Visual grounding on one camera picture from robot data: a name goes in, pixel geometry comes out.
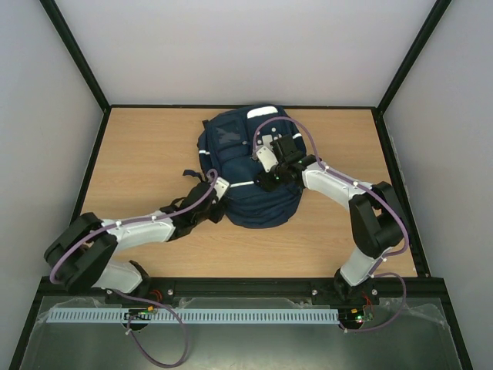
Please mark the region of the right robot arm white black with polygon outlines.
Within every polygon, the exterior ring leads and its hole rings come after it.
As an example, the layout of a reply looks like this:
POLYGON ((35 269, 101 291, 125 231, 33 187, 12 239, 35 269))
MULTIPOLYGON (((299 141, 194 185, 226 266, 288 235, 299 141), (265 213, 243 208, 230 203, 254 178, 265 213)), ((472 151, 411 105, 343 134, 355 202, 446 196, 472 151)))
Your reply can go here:
POLYGON ((408 242, 404 215, 394 188, 386 182, 360 182, 331 169, 315 155, 297 148, 294 138, 264 136, 257 140, 253 158, 263 169, 255 182, 267 191, 295 184, 318 192, 344 207, 350 215, 355 248, 334 275, 334 290, 346 302, 363 292, 363 283, 400 242, 408 242))

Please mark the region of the navy blue student backpack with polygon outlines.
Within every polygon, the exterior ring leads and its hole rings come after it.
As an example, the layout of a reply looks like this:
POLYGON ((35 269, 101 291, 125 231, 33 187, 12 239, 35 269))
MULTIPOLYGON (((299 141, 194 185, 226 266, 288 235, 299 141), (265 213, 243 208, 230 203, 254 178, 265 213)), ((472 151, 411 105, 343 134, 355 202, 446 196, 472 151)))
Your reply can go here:
POLYGON ((304 139, 282 106, 262 104, 223 112, 203 121, 197 141, 201 170, 215 169, 230 183, 223 196, 225 215, 240 227, 264 229, 285 224, 297 211, 303 190, 294 183, 266 191, 256 184, 263 171, 252 158, 253 145, 290 136, 307 155, 304 139))

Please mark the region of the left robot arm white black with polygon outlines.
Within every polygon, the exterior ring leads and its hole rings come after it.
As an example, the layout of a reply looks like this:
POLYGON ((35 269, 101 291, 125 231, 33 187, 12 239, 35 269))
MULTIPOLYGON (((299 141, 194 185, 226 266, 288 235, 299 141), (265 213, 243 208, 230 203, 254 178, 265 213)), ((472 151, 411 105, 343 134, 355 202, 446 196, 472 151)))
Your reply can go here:
POLYGON ((116 252, 151 243, 166 243, 190 234, 205 220, 217 223, 224 214, 223 196, 230 184, 219 177, 198 183, 183 199, 151 214, 111 220, 89 212, 77 217, 45 251, 49 280, 69 293, 91 288, 134 292, 145 279, 136 262, 118 262, 116 252))

